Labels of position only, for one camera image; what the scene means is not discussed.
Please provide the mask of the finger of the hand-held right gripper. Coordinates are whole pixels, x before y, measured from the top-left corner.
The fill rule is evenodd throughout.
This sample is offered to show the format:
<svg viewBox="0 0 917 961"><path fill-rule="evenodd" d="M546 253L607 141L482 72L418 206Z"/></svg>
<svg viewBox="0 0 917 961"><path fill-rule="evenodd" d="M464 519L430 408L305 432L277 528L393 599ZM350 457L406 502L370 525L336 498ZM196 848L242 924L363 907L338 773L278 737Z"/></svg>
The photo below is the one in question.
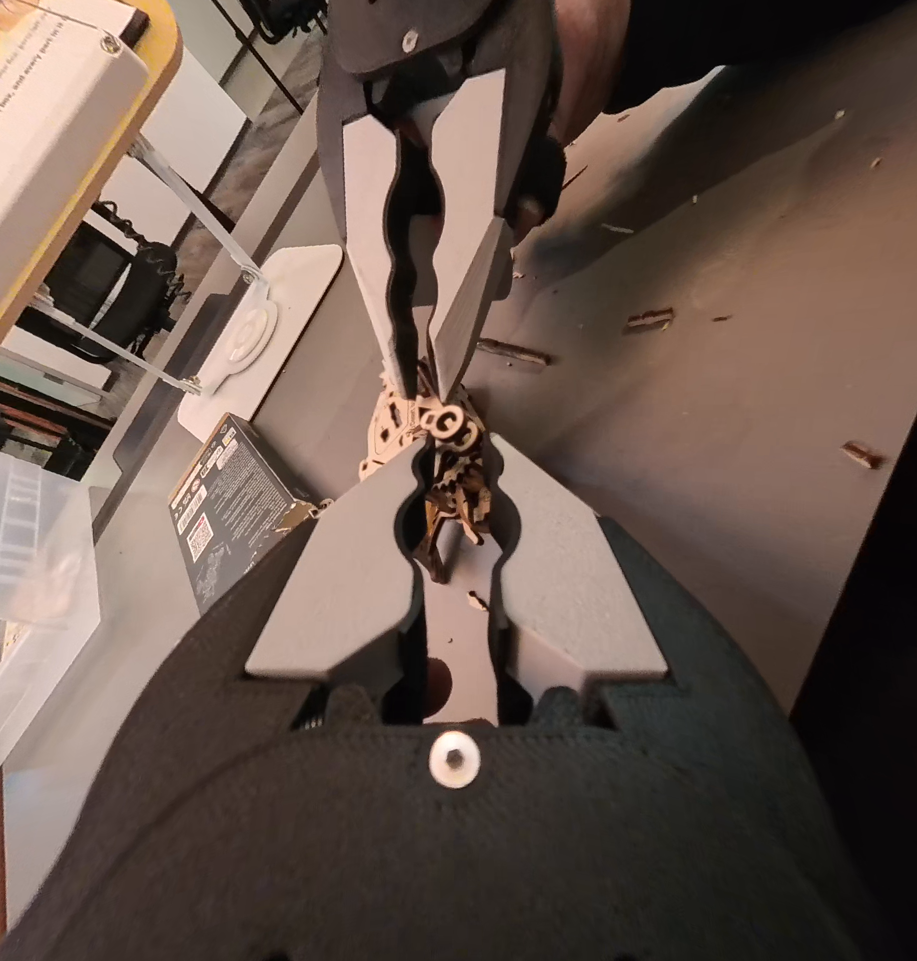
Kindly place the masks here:
<svg viewBox="0 0 917 961"><path fill-rule="evenodd" d="M430 215L415 218L415 305L432 308L426 347L441 400L471 361L509 252L496 202L504 89L505 74L483 74L415 109L442 208L437 231Z"/></svg>
<svg viewBox="0 0 917 961"><path fill-rule="evenodd" d="M402 136L373 114L343 126L346 250L386 375L404 398L417 393L418 331L409 252L412 189Z"/></svg>

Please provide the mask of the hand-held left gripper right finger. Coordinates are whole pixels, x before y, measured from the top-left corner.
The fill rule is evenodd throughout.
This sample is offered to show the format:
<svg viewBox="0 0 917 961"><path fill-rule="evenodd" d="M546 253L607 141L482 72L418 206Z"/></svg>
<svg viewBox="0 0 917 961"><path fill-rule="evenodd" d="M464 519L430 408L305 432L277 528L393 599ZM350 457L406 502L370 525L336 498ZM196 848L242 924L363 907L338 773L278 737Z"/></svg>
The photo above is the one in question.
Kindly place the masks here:
<svg viewBox="0 0 917 961"><path fill-rule="evenodd" d="M489 629L525 692L664 679L668 664L599 516L499 434L485 449L500 546Z"/></svg>

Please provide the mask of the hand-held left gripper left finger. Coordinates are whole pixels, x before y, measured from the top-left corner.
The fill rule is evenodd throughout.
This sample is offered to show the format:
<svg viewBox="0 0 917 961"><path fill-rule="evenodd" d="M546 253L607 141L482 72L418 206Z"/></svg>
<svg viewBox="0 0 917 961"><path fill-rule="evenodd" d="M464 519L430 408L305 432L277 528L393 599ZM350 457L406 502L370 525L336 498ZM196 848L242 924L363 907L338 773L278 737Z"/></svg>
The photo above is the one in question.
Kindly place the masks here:
<svg viewBox="0 0 917 961"><path fill-rule="evenodd" d="M428 657L424 578L434 442L418 439L321 515L260 632L248 675L415 681Z"/></svg>

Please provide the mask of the wooden model frame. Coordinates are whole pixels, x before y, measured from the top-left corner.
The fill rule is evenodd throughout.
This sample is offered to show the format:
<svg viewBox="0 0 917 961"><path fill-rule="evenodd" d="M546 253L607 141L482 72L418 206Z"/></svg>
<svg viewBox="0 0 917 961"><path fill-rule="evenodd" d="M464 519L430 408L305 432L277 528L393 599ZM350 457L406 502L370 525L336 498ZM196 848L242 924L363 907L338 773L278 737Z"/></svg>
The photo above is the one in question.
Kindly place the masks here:
<svg viewBox="0 0 917 961"><path fill-rule="evenodd" d="M486 426L464 385L456 389L450 402L437 397L430 368L423 360L418 364L418 393L412 400L397 391L385 371L380 373L380 381L358 478L365 481L415 440L428 436L434 440L433 475L425 495L427 531L416 559L434 583L447 583L450 575L438 546L445 525L460 524L476 546L483 544L490 530L492 498L483 462Z"/></svg>

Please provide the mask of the wooden body plate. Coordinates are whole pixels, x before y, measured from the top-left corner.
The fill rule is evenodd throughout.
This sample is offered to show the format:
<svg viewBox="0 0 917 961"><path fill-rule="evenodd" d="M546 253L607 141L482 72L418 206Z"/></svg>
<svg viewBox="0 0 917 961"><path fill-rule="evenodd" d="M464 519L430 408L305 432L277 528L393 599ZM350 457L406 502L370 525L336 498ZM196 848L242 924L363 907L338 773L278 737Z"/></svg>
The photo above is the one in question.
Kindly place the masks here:
<svg viewBox="0 0 917 961"><path fill-rule="evenodd" d="M391 387L380 391L366 432L366 457L358 467L361 483L416 440L425 439L428 432L421 426L421 419L430 409L430 401L422 395L409 400Z"/></svg>

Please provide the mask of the black model kit box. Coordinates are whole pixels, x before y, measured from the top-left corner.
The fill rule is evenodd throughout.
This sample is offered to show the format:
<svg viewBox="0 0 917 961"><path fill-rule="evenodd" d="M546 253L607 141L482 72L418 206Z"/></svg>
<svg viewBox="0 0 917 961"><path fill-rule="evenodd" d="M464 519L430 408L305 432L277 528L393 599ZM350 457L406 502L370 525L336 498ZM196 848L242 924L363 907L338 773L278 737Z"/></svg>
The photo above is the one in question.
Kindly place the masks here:
<svg viewBox="0 0 917 961"><path fill-rule="evenodd" d="M314 497L248 421L224 415L169 502L199 613L331 504Z"/></svg>

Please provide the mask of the person's right hand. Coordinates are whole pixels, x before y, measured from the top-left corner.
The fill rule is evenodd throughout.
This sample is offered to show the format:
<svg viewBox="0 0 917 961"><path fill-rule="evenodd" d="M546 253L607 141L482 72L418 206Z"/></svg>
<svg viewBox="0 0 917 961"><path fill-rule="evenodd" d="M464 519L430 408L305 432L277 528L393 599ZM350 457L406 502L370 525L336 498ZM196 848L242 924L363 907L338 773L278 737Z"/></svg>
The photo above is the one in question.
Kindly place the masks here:
<svg viewBox="0 0 917 961"><path fill-rule="evenodd" d="M562 146L607 106L620 72L630 1L556 1L562 83L550 132Z"/></svg>

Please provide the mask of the white document stand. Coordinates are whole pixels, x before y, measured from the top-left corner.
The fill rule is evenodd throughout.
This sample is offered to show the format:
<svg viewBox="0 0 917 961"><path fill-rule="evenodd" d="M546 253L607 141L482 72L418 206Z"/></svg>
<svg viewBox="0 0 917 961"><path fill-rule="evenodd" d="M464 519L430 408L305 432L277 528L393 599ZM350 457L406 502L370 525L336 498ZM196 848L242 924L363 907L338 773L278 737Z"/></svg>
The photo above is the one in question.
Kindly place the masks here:
<svg viewBox="0 0 917 961"><path fill-rule="evenodd" d="M150 169L200 218L236 264L246 290L198 371L186 378L166 374L76 322L67 320L67 325L113 353L131 358L138 367L182 391L185 397L179 405L178 421L198 440L205 441L226 414L252 419L332 285L344 254L338 245L284 248L264 262L256 262L219 225L164 155L140 132L178 68L182 41L177 22L166 2L128 5L148 17L148 25L133 50L147 67L147 79L107 144L99 150L97 161L56 228L37 250L22 284L13 289L14 298L0 313L0 346L20 312L29 306L59 248L64 246L87 206L97 199L100 188L127 153Z"/></svg>

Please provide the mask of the dark wooden strip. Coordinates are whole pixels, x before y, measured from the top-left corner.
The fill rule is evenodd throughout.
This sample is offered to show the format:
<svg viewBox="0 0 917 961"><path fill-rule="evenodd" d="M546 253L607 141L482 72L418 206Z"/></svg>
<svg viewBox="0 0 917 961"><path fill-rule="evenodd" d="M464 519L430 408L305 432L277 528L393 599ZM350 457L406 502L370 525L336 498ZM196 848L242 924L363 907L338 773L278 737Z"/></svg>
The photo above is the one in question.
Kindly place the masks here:
<svg viewBox="0 0 917 961"><path fill-rule="evenodd" d="M501 356L508 361L519 361L540 367L549 367L553 364L553 357L550 354L492 338L479 338L476 351Z"/></svg>

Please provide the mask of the clear plastic bin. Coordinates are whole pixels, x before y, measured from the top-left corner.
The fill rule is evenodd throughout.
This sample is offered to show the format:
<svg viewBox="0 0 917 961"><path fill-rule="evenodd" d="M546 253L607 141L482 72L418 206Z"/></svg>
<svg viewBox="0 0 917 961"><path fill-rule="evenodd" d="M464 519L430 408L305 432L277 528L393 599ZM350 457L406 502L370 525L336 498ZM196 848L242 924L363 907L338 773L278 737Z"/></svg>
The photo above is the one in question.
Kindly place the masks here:
<svg viewBox="0 0 917 961"><path fill-rule="evenodd" d="M0 451L0 767L100 621L89 487Z"/></svg>

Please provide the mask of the white instruction stand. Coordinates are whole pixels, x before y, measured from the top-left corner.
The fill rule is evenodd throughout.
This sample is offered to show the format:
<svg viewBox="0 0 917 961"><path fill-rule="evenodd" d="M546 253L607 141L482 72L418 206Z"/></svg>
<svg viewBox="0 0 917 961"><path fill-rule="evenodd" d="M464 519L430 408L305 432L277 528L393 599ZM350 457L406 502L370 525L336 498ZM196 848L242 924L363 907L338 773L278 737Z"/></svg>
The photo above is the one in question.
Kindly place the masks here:
<svg viewBox="0 0 917 961"><path fill-rule="evenodd" d="M0 2L0 313L148 76L123 2Z"/></svg>

